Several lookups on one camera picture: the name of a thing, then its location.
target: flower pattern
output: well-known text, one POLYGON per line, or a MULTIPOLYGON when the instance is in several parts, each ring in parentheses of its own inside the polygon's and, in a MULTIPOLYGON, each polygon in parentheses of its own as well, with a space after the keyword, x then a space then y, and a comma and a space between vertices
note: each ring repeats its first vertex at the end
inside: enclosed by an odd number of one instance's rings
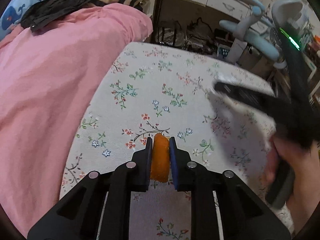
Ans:
POLYGON ((92 140, 92 144, 93 147, 97 148, 98 146, 100 146, 99 141, 98 140, 92 140))
POLYGON ((122 129, 122 134, 126 134, 129 135, 130 137, 133 135, 133 132, 131 131, 131 129, 122 129))
MULTIPOLYGON (((161 133, 175 136, 177 147, 209 170, 232 170, 264 199, 266 188, 258 180, 274 122, 212 93, 212 81, 218 78, 272 94, 262 79, 219 60, 130 43, 111 66, 79 124, 61 176, 60 197, 93 167, 101 174, 114 171, 130 161, 133 152, 144 149, 148 137, 161 133)), ((190 237, 191 193, 175 192, 171 174, 166 183, 151 180, 148 194, 134 193, 131 200, 132 210, 141 210, 130 219, 134 239, 190 237), (152 226, 139 227, 144 220, 152 221, 152 226)), ((292 225, 287 209, 277 215, 286 226, 292 225)))
POLYGON ((133 86, 130 84, 127 84, 126 88, 120 87, 120 83, 121 82, 118 80, 118 82, 111 84, 110 87, 115 89, 111 92, 111 94, 114 96, 114 100, 116 100, 116 105, 119 104, 121 106, 121 110, 122 110, 124 108, 127 108, 125 106, 125 102, 127 101, 125 96, 130 95, 132 97, 136 97, 137 96, 137 93, 136 93, 137 89, 133 88, 133 86))
POLYGON ((189 136, 190 134, 192 134, 192 129, 186 128, 186 131, 184 133, 183 132, 178 132, 178 137, 180 139, 183 139, 184 142, 186 142, 186 137, 189 136))
POLYGON ((143 120, 150 120, 150 117, 147 114, 142 114, 141 117, 143 120))
POLYGON ((163 225, 163 219, 160 218, 157 225, 157 230, 158 230, 157 236, 167 236, 177 240, 179 239, 189 240, 189 237, 185 236, 186 233, 189 232, 189 230, 187 229, 180 230, 180 234, 178 234, 172 231, 173 227, 174 227, 174 224, 170 222, 169 224, 167 224, 165 228, 165 226, 163 225))
POLYGON ((167 88, 166 84, 163 84, 162 86, 162 93, 174 98, 173 100, 171 100, 170 105, 182 107, 183 105, 186 106, 188 103, 187 101, 182 99, 183 94, 180 94, 180 93, 174 94, 173 88, 171 87, 167 88))
POLYGON ((163 107, 163 111, 170 113, 169 107, 167 107, 167 106, 163 107))
POLYGON ((102 152, 102 155, 105 156, 105 157, 110 156, 110 154, 111 154, 111 151, 108 150, 108 149, 105 149, 105 150, 102 152))
POLYGON ((142 145, 146 145, 147 144, 147 137, 143 137, 142 139, 140 139, 140 142, 142 143, 142 145))
POLYGON ((133 149, 135 150, 136 144, 132 141, 129 141, 125 144, 127 146, 128 149, 133 149))
POLYGON ((148 69, 139 68, 139 71, 136 71, 135 74, 130 74, 129 77, 136 80, 137 77, 143 79, 143 77, 148 73, 148 69))

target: gray handle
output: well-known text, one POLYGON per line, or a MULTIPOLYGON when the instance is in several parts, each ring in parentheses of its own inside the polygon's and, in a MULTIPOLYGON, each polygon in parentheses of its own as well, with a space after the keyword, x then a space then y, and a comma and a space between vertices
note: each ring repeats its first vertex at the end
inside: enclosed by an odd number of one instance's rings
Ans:
POLYGON ((269 188, 266 201, 274 208, 281 209, 293 192, 295 174, 291 166, 284 160, 280 161, 276 179, 269 188))

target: pink bedsheet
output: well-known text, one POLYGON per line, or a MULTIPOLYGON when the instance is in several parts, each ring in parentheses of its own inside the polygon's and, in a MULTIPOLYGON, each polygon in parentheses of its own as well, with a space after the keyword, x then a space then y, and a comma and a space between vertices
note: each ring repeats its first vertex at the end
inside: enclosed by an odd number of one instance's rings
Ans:
POLYGON ((0 203, 29 229, 58 201, 68 153, 92 96, 124 47, 152 32, 137 9, 81 9, 42 35, 0 42, 0 203))

